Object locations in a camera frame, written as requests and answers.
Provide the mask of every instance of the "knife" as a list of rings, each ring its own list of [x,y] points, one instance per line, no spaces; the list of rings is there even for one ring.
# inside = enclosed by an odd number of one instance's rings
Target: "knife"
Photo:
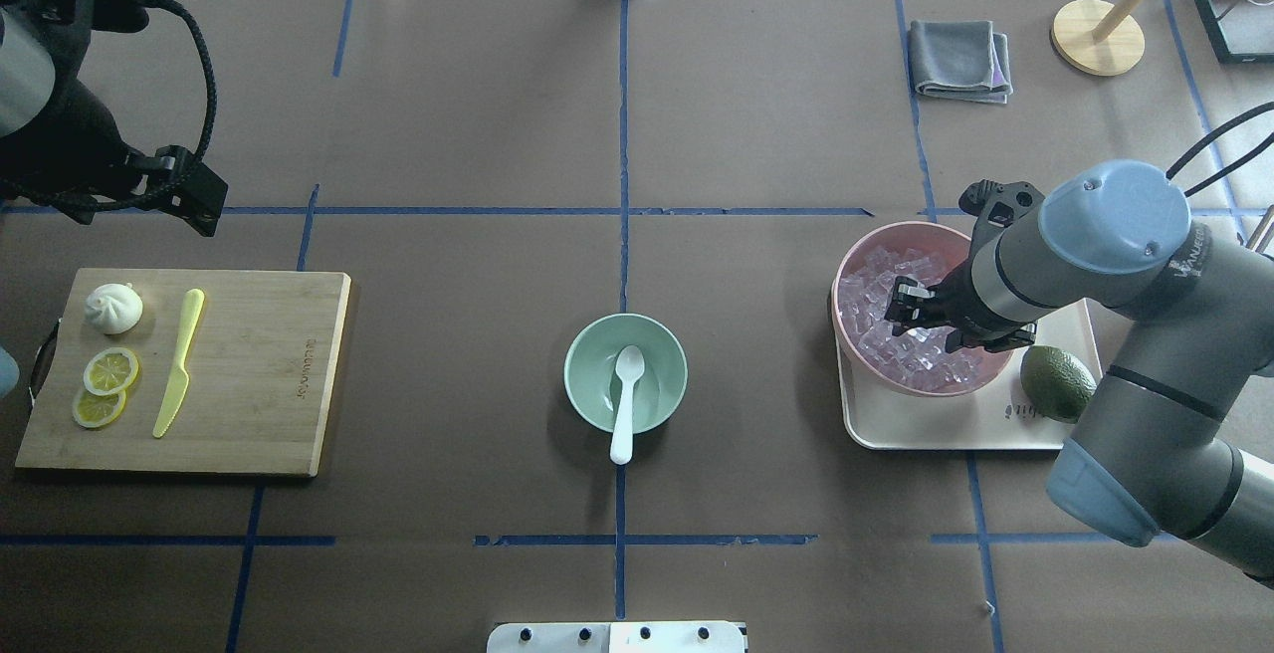
[[[186,400],[186,388],[190,386],[190,373],[186,372],[186,353],[190,350],[190,341],[195,336],[195,326],[199,316],[204,312],[204,290],[186,290],[186,298],[181,300],[181,322],[177,323],[177,350],[172,354],[172,369],[168,370],[168,388],[163,391],[163,404],[159,404],[159,418],[155,420],[155,429],[152,434],[155,439],[168,433],[172,420],[177,418],[181,404]]]

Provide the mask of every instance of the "white spoon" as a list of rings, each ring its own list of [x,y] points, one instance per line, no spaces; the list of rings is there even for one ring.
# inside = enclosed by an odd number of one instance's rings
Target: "white spoon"
[[[633,458],[633,386],[646,373],[646,358],[637,345],[627,345],[615,359],[615,377],[623,390],[615,409],[615,429],[610,437],[610,461],[628,463]]]

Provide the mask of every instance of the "cutting board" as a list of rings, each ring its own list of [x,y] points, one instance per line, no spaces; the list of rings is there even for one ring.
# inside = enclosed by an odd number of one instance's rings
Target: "cutting board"
[[[141,321],[106,336],[84,322],[84,299],[131,283]],[[186,290],[206,299],[186,358],[190,388],[162,439],[152,435],[177,344]],[[338,271],[82,269],[17,466],[55,470],[315,476],[336,379],[350,280]],[[107,348],[138,354],[141,372],[113,423],[71,416],[83,372]]]

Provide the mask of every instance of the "gray towel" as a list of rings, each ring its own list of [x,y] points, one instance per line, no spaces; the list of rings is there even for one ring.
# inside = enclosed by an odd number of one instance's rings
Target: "gray towel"
[[[911,22],[907,50],[919,94],[1001,104],[1013,94],[1009,37],[990,20]]]

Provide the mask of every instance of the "ice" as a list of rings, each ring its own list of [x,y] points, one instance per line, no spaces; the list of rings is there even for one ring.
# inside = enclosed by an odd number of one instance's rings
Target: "ice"
[[[899,255],[880,246],[865,260],[862,267],[837,281],[838,316],[859,353],[884,377],[912,390],[949,391],[977,379],[981,350],[947,354],[943,345],[952,331],[949,326],[893,336],[892,322],[884,322],[894,277],[910,276],[921,285],[938,285],[949,269],[947,260],[940,253],[908,248]]]

